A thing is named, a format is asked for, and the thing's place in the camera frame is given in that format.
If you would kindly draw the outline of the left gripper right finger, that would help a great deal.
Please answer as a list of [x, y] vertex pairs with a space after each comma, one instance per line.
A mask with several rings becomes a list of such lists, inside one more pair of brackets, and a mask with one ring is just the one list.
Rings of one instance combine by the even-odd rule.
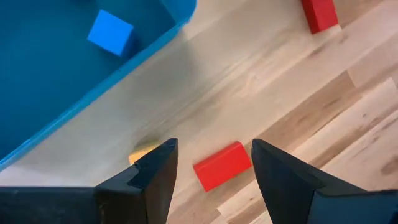
[[398, 224], [398, 190], [366, 191], [261, 139], [251, 158], [273, 224]]

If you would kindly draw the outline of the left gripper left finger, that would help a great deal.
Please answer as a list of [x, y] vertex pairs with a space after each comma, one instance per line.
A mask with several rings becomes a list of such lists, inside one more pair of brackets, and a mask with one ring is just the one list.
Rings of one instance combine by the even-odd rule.
[[170, 138], [95, 187], [0, 187], [0, 224], [166, 224], [177, 166]]

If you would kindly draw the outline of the red rectangular block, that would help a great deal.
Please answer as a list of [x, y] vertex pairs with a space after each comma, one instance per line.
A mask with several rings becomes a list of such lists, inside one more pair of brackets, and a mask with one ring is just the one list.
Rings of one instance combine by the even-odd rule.
[[252, 167], [245, 147], [235, 141], [193, 165], [205, 192], [224, 184]]
[[312, 34], [339, 24], [333, 0], [301, 0], [301, 3]]

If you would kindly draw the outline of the orange rectangular block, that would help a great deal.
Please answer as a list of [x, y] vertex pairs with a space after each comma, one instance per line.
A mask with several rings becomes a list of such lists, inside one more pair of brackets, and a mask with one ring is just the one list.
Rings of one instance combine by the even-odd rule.
[[158, 146], [159, 144], [148, 144], [135, 148], [135, 150], [129, 155], [129, 164], [133, 165], [136, 161], [153, 151]]

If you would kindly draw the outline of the blue plastic bin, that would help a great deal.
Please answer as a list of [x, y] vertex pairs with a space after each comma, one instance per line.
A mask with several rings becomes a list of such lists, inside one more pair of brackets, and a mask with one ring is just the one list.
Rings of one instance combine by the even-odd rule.
[[[198, 0], [0, 0], [0, 171], [167, 45]], [[100, 10], [134, 26], [125, 57], [87, 37]]]

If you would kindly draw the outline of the small blue block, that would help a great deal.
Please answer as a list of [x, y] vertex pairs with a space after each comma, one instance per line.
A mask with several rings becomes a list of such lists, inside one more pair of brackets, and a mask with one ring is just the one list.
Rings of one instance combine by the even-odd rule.
[[101, 9], [87, 39], [118, 57], [125, 57], [134, 45], [134, 26]]

